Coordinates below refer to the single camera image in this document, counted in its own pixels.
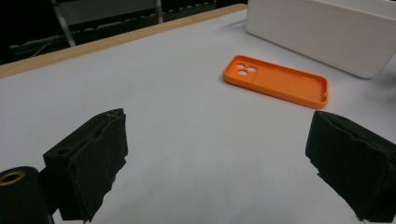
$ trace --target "wooden table edge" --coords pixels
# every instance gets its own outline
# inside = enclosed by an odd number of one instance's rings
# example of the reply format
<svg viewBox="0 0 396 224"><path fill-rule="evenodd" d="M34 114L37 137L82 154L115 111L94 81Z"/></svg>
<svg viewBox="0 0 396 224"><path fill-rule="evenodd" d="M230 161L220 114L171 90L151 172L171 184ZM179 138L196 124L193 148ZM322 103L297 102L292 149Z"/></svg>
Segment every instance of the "wooden table edge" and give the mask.
<svg viewBox="0 0 396 224"><path fill-rule="evenodd" d="M176 28L195 24L200 21L207 21L210 19L221 17L247 8L248 8L247 5L244 4L237 4L229 7L218 8L204 13L189 16L186 18L153 25L140 30L135 30L129 33L114 35L109 38L92 41L90 43L78 45L73 48L61 49L52 53L36 56L34 58L17 61L15 63L7 63L4 65L0 65L0 78L10 77L13 75L17 75L19 73L27 72L50 64L63 62L102 49L108 49L147 36L156 35L162 32L174 30Z"/></svg>

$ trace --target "white box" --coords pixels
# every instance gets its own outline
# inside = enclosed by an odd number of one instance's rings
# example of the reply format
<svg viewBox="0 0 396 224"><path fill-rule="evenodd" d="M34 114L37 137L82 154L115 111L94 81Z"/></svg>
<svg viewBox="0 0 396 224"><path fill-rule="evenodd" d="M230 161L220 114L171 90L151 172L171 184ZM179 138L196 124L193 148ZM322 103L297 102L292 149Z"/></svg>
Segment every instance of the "white box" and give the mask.
<svg viewBox="0 0 396 224"><path fill-rule="evenodd" d="M396 52L396 2L249 0L246 29L348 73L371 78Z"/></svg>

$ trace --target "black cylinder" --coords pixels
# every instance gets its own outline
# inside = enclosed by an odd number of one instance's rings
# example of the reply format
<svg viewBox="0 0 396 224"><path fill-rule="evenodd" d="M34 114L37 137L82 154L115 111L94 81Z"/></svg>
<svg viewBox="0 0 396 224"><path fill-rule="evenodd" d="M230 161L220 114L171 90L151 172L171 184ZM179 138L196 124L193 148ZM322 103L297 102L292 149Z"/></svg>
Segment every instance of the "black cylinder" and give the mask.
<svg viewBox="0 0 396 224"><path fill-rule="evenodd" d="M53 223L35 168L23 166L0 173L0 223Z"/></svg>

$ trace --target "orange phone case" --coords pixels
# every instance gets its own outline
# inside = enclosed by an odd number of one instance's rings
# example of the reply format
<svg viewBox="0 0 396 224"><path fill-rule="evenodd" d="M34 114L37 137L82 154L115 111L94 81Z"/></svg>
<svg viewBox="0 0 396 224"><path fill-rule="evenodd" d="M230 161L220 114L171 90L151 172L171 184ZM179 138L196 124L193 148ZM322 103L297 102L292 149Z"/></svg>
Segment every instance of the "orange phone case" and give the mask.
<svg viewBox="0 0 396 224"><path fill-rule="evenodd" d="M327 104L324 77L237 55L224 70L224 80L236 86L321 109Z"/></svg>

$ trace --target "floor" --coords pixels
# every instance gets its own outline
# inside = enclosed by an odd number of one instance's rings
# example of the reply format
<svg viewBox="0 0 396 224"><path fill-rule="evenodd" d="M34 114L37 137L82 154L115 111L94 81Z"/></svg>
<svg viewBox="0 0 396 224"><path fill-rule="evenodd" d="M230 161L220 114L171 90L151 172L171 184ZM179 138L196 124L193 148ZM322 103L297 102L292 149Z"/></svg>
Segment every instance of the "floor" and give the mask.
<svg viewBox="0 0 396 224"><path fill-rule="evenodd" d="M215 3L196 5L194 7L181 8L180 11L164 12L163 21L172 21L190 15L202 13L208 10L215 9ZM112 22L105 24L97 28L88 28L84 30L74 31L72 33L73 38L77 45L92 42L98 39L110 37L113 35L119 35L122 33L130 32L133 30L141 29L151 25L157 24L157 18L155 15L149 15L147 17L133 18L125 21ZM12 52L14 53L17 60L27 59L36 55L53 52L60 49L69 48L62 31L59 31L54 36L31 41L20 46L11 46Z"/></svg>

